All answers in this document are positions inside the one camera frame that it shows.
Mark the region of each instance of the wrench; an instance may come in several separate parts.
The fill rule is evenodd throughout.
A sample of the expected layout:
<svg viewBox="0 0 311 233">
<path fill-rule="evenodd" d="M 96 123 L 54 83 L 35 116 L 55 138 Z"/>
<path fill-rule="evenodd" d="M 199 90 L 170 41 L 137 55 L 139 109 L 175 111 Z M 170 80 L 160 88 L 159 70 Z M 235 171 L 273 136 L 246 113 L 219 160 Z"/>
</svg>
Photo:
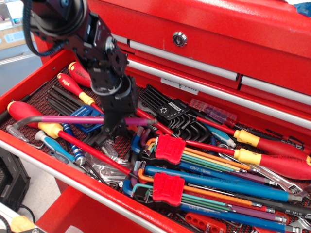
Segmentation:
<svg viewBox="0 0 311 233">
<path fill-rule="evenodd" d="M 219 147 L 224 147 L 229 149 L 229 146 L 226 144 L 220 144 Z M 232 157 L 226 154 L 221 154 L 221 157 L 226 157 L 226 159 L 230 159 L 232 160 Z M 265 176 L 266 178 L 276 182 L 284 191 L 289 192 L 289 193 L 293 193 L 297 196 L 301 196 L 301 197 L 306 197 L 308 199 L 311 200 L 311 196 L 310 196 L 310 192 L 311 192 L 311 184 L 308 183 L 298 183 L 295 181 L 289 181 L 281 176 L 279 176 L 278 174 L 272 172 L 271 170 L 262 167 L 262 166 L 258 166 L 258 165 L 254 165 L 254 164 L 246 164 L 250 167 L 252 167 L 253 169 L 256 169 L 258 171 L 259 174 Z"/>
<path fill-rule="evenodd" d="M 295 222 L 292 222 L 289 224 L 292 227 L 299 228 L 299 233 L 302 233 L 303 229 L 306 229 L 308 231 L 311 231 L 311 223 L 309 223 L 307 220 L 298 217 L 298 220 Z"/>
</svg>

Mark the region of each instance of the robotic arm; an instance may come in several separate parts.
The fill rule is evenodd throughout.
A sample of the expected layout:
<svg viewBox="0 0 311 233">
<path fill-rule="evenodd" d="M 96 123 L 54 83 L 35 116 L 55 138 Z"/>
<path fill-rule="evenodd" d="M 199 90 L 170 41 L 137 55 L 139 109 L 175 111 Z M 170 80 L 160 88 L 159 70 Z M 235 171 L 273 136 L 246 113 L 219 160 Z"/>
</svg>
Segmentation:
<svg viewBox="0 0 311 233">
<path fill-rule="evenodd" d="M 127 55 L 117 46 L 104 21 L 89 10 L 86 0 L 22 0 L 27 45 L 39 56 L 60 48 L 72 50 L 89 72 L 92 90 L 104 109 L 104 131 L 113 132 L 126 115 L 137 110 L 134 78 L 125 74 Z M 33 47 L 30 31 L 54 44 L 47 52 Z"/>
</svg>

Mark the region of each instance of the red tool chest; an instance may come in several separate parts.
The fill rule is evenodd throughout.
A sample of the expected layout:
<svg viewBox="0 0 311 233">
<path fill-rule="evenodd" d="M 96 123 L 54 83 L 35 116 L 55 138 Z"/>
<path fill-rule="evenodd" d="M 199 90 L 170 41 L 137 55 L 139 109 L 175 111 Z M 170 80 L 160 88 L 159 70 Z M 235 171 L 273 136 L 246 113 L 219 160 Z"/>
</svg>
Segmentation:
<svg viewBox="0 0 311 233">
<path fill-rule="evenodd" d="M 88 4 L 128 53 L 127 74 L 138 86 L 149 83 L 187 103 L 191 98 L 208 102 L 236 114 L 242 125 L 291 135 L 310 145 L 311 22 L 293 6 L 281 0 L 89 0 Z M 176 45 L 175 34 L 187 43 Z M 48 47 L 39 40 L 37 44 L 40 50 Z M 69 51 L 44 58 L 42 68 L 0 97 L 0 111 L 12 99 L 50 82 L 74 60 Z M 150 231 L 190 232 L 5 130 L 0 131 L 0 146 Z"/>
</svg>

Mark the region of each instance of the open drawer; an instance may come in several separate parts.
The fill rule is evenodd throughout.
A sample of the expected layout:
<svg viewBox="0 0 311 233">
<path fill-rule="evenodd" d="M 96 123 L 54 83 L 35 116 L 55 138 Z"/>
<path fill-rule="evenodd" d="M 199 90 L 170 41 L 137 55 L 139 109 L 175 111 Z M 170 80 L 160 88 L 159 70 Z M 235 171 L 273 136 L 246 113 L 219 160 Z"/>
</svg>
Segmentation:
<svg viewBox="0 0 311 233">
<path fill-rule="evenodd" d="M 270 54 L 272 57 L 275 56 L 280 59 L 286 58 L 295 65 L 303 67 L 311 64 L 310 57 L 307 57 L 307 54 L 303 53 L 301 50 L 295 51 L 285 46 L 282 47 L 277 43 L 265 44 L 266 42 L 270 42 L 270 40 L 263 40 L 260 38 L 254 39 L 252 37 L 247 37 L 246 34 L 241 35 L 240 38 L 233 38 L 230 37 L 230 33 L 228 34 L 227 32 L 227 34 L 225 34 L 224 28 L 220 28 L 222 29 L 220 31 L 217 31 L 215 27 L 210 28 L 211 31 L 204 30 L 200 28 L 202 25 L 196 24 L 196 20 L 189 19 L 189 24 L 186 24 L 182 18 L 174 18 L 173 14 L 164 14 L 167 10 L 177 10 L 180 1 L 171 1 L 170 8 L 167 9 L 163 9 L 164 1 L 148 2 L 149 5 L 147 2 L 140 4 L 139 1 L 134 1 L 131 4 L 127 1 L 118 1 L 118 3 L 109 0 L 89 1 L 90 8 L 103 16 L 104 21 L 106 21 L 112 29 L 112 33 L 116 35 L 121 48 L 129 53 L 127 74 L 136 78 L 138 86 L 144 88 L 147 84 L 151 84 L 161 93 L 174 99 L 179 98 L 185 103 L 189 103 L 191 98 L 208 102 L 209 104 L 238 115 L 239 123 L 245 127 L 251 127 L 264 133 L 267 133 L 266 129 L 269 129 L 282 135 L 291 135 L 298 138 L 306 145 L 311 144 L 311 102 L 310 89 L 307 88 L 309 83 L 307 75 L 303 76 L 302 73 L 300 73 L 300 69 L 297 69 L 298 73 L 300 73 L 297 74 L 286 64 L 281 64 L 278 68 L 275 68 L 274 65 L 270 63 L 271 60 L 264 61 L 262 66 L 267 67 L 263 70 L 264 73 L 261 73 L 262 70 L 259 71 L 257 69 L 257 60 L 254 58 L 254 56 L 256 57 L 260 54 L 264 54 L 264 56 L 269 56 Z M 236 7 L 242 7 L 240 1 L 225 2 L 228 4 L 231 2 Z M 267 1 L 260 1 L 258 5 L 248 3 L 248 6 L 253 7 L 254 11 L 267 11 L 268 13 L 271 13 L 280 6 L 288 9 L 287 6 L 281 5 L 279 1 L 273 1 L 273 7 L 271 8 L 266 7 L 264 4 L 265 2 Z M 193 10 L 192 12 L 189 11 L 190 15 L 198 16 L 198 12 L 201 12 L 203 15 L 204 12 L 207 14 L 219 11 L 221 12 L 220 16 L 215 14 L 214 17 L 219 18 L 227 15 L 228 20 L 237 20 L 239 18 L 240 23 L 246 21 L 249 22 L 250 26 L 252 23 L 257 25 L 261 28 L 261 31 L 259 30 L 260 33 L 268 31 L 263 30 L 267 24 L 270 25 L 271 28 L 278 28 L 278 33 L 288 33 L 286 27 L 279 27 L 278 24 L 274 25 L 273 20 L 266 24 L 265 21 L 262 22 L 256 18 L 258 21 L 253 22 L 251 21 L 252 14 L 246 14 L 246 18 L 241 17 L 240 14 L 244 14 L 245 12 L 237 13 L 236 10 L 232 12 L 232 9 L 229 8 L 228 5 L 222 5 L 221 8 L 218 8 L 216 5 L 205 4 L 203 1 L 182 1 L 182 4 L 184 4 L 182 9 L 186 10 L 186 8 L 189 7 L 189 9 Z M 306 20 L 302 19 L 300 16 L 294 17 L 294 12 L 292 11 L 287 12 L 282 9 L 278 14 L 280 14 L 278 15 L 279 18 L 282 18 L 282 14 L 284 14 L 286 17 L 295 18 L 297 22 L 301 20 L 306 22 Z M 133 24 L 132 31 L 129 26 L 124 26 L 125 18 L 127 18 L 127 20 L 129 18 L 132 19 L 130 22 Z M 147 25 L 155 27 L 155 29 L 147 31 L 151 32 L 151 34 L 143 33 L 142 29 L 147 28 Z M 186 34 L 189 35 L 189 44 L 185 47 L 177 48 L 172 44 L 171 36 L 175 31 L 179 30 L 185 30 L 185 32 L 187 32 Z M 311 38 L 310 33 L 306 31 L 303 32 L 305 33 L 302 33 L 302 31 L 298 33 L 301 38 Z M 203 41 L 203 38 L 209 39 L 210 47 L 207 48 L 203 42 L 199 43 L 199 41 Z M 195 42 L 194 45 L 190 44 L 190 39 Z M 216 44 L 222 51 L 215 49 Z M 245 54 L 241 55 L 239 53 L 247 49 L 251 50 L 254 56 L 250 57 L 249 54 L 247 54 L 248 56 L 244 56 Z M 224 56 L 223 54 L 225 51 L 230 52 L 232 56 L 236 55 L 237 58 L 233 61 L 232 56 Z M 207 69 L 202 70 L 180 64 L 180 59 L 183 61 L 185 58 L 187 62 L 193 62 L 193 60 L 195 60 L 197 63 L 192 64 L 196 67 L 201 67 L 201 63 L 204 63 Z M 47 107 L 47 102 L 45 101 L 47 90 L 53 84 L 57 83 L 56 75 L 61 71 L 65 72 L 68 65 L 74 60 L 74 55 L 69 51 L 62 51 L 51 58 L 27 79 L 23 80 L 0 97 L 0 112 L 3 112 L 12 100 L 20 100 L 25 95 L 41 87 L 30 97 L 28 103 L 38 108 L 46 115 L 56 115 L 57 113 L 55 111 Z M 218 67 L 220 73 L 212 72 L 214 67 Z M 289 79 L 287 77 L 286 80 L 280 78 L 288 72 L 290 72 L 293 77 L 299 75 L 304 77 L 302 80 L 304 84 L 294 83 L 292 85 L 290 80 L 294 78 Z M 291 104 L 287 105 L 287 95 L 285 97 L 276 95 L 273 96 L 273 99 L 269 99 L 267 97 L 269 95 L 267 89 L 261 90 L 261 93 L 258 92 L 254 95 L 250 88 L 251 84 L 245 82 L 245 80 L 248 80 L 245 77 L 250 79 L 251 77 L 256 77 L 261 82 L 270 83 L 273 85 L 272 87 L 281 86 L 282 89 L 279 91 L 280 93 L 284 90 L 288 90 L 289 93 L 293 93 L 294 96 L 298 94 L 300 98 L 291 100 Z M 98 98 L 91 93 L 90 90 L 85 89 L 85 91 L 98 102 Z M 51 158 L 45 153 L 47 150 L 41 151 L 35 149 L 12 137 L 6 132 L 5 127 L 13 122 L 14 121 L 10 119 L 0 125 L 1 147 L 37 165 L 56 178 L 152 232 L 191 232 L 188 228 L 172 221 L 170 218 L 162 215 L 162 213 L 153 211 L 128 198 L 123 193 L 105 186 L 89 176 Z M 27 130 L 24 133 L 28 138 L 32 138 L 35 132 L 36 130 Z M 129 144 L 125 144 L 124 148 L 129 148 Z M 303 203 L 307 206 L 311 204 L 308 200 L 305 200 Z M 229 232 L 233 230 L 250 232 L 251 228 L 245 226 L 241 229 L 233 229 L 230 227 L 228 230 Z"/>
</svg>

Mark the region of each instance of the black cable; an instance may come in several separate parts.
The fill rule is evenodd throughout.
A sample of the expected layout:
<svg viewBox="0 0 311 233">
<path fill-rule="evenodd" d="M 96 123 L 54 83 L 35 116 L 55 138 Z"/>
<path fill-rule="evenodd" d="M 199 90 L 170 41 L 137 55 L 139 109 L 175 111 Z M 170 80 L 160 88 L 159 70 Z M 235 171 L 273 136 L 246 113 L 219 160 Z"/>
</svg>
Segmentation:
<svg viewBox="0 0 311 233">
<path fill-rule="evenodd" d="M 31 214 L 31 217 L 33 217 L 33 222 L 35 223 L 35 215 L 31 211 L 31 209 L 29 209 L 26 205 L 23 205 L 23 204 L 19 204 L 19 208 L 24 208 L 24 209 L 28 210 L 29 213 Z"/>
<path fill-rule="evenodd" d="M 0 215 L 0 220 L 4 223 L 4 225 L 6 227 L 6 232 L 7 233 L 12 233 L 10 224 L 8 223 L 8 221 L 2 215 Z"/>
<path fill-rule="evenodd" d="M 35 49 L 31 35 L 30 35 L 30 17 L 31 17 L 32 6 L 33 6 L 32 0 L 27 0 L 24 4 L 24 10 L 23 10 L 23 30 L 24 30 L 26 44 L 29 47 L 30 51 L 33 52 L 35 55 L 40 56 L 40 57 L 49 56 L 59 51 L 64 45 L 64 42 L 55 43 L 53 47 L 50 48 L 50 50 L 42 52 L 42 53 L 38 52 Z"/>
</svg>

